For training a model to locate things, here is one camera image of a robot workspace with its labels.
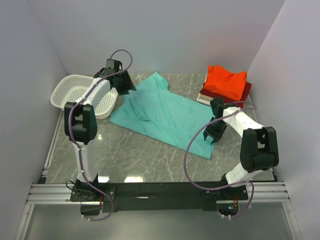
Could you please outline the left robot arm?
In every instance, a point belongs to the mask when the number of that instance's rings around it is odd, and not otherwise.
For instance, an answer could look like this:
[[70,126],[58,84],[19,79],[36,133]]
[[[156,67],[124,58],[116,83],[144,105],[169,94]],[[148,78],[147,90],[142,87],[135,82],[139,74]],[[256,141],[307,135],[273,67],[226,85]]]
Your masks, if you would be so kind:
[[119,60],[109,58],[105,67],[95,74],[84,94],[76,101],[69,101],[64,105],[64,132],[72,142],[77,163],[77,177],[72,194],[88,201],[94,201],[102,194],[98,174],[91,160],[92,141],[98,132],[95,109],[112,89],[119,95],[127,95],[136,88],[128,69],[123,68]]

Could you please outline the teal t-shirt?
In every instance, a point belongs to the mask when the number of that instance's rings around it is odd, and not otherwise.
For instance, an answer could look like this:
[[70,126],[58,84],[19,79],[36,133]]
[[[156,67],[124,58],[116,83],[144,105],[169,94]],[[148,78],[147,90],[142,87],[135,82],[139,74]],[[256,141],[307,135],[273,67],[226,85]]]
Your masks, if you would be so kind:
[[210,159],[214,145],[196,132],[212,117],[209,106],[170,92],[168,81],[155,72],[125,95],[110,122]]

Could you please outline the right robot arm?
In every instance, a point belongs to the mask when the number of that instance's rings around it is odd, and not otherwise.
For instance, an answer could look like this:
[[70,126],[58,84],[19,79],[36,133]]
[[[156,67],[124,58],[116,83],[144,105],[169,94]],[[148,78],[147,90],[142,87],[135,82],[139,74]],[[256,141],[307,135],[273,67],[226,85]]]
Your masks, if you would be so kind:
[[226,103],[222,97],[214,98],[210,107],[213,117],[203,132],[204,139],[210,137],[212,144],[218,143],[228,126],[241,137],[239,163],[222,177],[226,183],[219,187],[221,197],[230,200],[238,186],[279,164],[277,133],[250,118],[238,101]]

